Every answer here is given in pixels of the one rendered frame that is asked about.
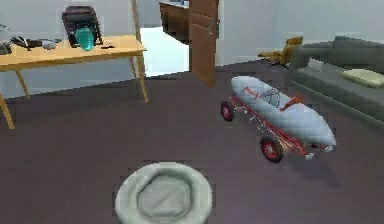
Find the pale grey round cushion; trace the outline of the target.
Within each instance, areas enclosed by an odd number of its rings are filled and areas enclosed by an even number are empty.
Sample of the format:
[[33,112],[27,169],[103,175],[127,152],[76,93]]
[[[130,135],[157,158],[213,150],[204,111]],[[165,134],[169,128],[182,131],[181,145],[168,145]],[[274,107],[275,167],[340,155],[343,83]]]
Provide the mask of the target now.
[[177,162],[158,162],[137,169],[115,198],[121,224],[207,224],[212,188],[199,171]]

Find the pale yellow cushion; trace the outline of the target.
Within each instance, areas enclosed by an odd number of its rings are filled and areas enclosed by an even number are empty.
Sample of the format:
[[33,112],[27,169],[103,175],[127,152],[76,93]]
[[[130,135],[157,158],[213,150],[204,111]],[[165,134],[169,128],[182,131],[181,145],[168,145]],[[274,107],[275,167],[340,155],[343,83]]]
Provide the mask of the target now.
[[343,71],[341,76],[355,83],[371,88],[384,87],[384,75],[374,71],[366,69],[351,69]]

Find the light wooden table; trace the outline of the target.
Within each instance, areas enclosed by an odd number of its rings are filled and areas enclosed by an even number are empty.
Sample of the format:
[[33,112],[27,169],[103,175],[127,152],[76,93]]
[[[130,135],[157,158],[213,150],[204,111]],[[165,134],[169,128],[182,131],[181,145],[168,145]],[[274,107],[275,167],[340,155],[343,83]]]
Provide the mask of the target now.
[[28,51],[12,45],[11,54],[0,55],[0,72],[15,72],[26,98],[29,99],[30,94],[22,70],[128,58],[134,78],[138,80],[144,100],[148,103],[143,55],[146,48],[141,41],[135,35],[107,36],[103,40],[110,49],[103,49],[102,45],[98,45],[91,51],[84,51],[81,48],[72,48],[68,41],[62,41],[53,50],[35,48]]

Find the grey white cushion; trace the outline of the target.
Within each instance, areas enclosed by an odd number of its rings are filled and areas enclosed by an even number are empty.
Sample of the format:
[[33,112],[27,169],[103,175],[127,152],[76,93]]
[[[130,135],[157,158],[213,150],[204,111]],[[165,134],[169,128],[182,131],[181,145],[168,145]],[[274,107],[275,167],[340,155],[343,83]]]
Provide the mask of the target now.
[[307,67],[309,69],[320,72],[322,70],[323,65],[324,65],[324,63],[322,61],[319,61],[319,60],[314,59],[314,58],[310,58],[308,61]]

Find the pale blue toy pedal car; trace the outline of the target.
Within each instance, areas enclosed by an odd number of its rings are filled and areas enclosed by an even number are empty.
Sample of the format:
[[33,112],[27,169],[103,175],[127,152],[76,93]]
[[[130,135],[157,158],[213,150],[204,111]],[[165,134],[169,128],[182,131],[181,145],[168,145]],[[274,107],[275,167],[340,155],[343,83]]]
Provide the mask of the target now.
[[279,163],[285,150],[297,152],[307,160],[314,153],[306,147],[330,152],[337,146],[335,135],[327,121],[315,110],[306,106],[301,96],[289,97],[256,77],[235,76],[231,79],[233,95],[222,101],[222,118],[232,122],[237,111],[252,114],[272,136],[260,140],[264,157]]

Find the yellow brown plush toy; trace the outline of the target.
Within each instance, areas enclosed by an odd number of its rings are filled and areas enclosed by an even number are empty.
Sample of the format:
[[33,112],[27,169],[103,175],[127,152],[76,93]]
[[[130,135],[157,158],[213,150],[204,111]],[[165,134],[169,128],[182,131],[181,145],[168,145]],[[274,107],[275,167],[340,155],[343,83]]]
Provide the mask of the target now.
[[286,65],[290,62],[293,49],[300,46],[302,43],[303,43],[302,36],[288,38],[286,40],[285,47],[281,51],[261,52],[258,54],[258,56],[265,58],[272,65],[276,65],[276,64]]

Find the dark wooden cabinet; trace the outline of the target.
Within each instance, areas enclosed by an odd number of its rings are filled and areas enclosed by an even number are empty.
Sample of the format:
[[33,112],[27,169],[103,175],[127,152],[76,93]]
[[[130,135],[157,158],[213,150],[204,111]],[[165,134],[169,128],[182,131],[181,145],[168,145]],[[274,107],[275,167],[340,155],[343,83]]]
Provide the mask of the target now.
[[185,2],[160,1],[163,31],[180,41],[189,44],[189,5]]

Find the black box appliance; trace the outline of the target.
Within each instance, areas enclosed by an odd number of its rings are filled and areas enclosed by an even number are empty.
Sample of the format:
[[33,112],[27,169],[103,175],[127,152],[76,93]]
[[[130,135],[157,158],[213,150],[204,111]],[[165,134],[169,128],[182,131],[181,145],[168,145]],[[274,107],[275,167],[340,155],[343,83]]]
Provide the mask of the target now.
[[62,22],[72,48],[79,47],[75,33],[80,28],[90,29],[94,37],[94,45],[103,44],[99,22],[93,7],[85,5],[68,6],[62,13]]

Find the teal glass jar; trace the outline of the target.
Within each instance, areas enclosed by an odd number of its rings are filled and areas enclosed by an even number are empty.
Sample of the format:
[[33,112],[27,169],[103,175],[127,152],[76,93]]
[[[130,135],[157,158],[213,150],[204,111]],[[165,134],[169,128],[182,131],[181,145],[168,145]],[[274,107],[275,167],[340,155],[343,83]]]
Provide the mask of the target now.
[[85,50],[85,51],[90,51],[94,47],[94,36],[92,31],[87,28],[79,28],[75,32],[75,37],[76,40],[79,44],[79,46]]

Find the brown wooden room door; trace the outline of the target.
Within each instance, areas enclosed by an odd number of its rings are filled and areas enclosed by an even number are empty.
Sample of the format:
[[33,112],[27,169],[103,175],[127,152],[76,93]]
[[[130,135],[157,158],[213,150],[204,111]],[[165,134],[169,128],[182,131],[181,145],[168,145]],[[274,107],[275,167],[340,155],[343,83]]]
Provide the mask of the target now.
[[189,5],[190,70],[207,86],[216,80],[219,0],[191,0]]

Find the grey sofa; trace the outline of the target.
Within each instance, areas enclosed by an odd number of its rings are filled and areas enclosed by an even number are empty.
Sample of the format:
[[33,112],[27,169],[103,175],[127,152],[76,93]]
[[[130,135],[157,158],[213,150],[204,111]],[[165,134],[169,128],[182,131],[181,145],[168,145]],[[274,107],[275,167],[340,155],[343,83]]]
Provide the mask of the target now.
[[[307,67],[310,58],[324,63],[320,72]],[[384,87],[371,88],[341,76],[351,69],[384,75],[384,44],[337,36],[329,42],[301,45],[292,51],[288,79],[384,129]]]

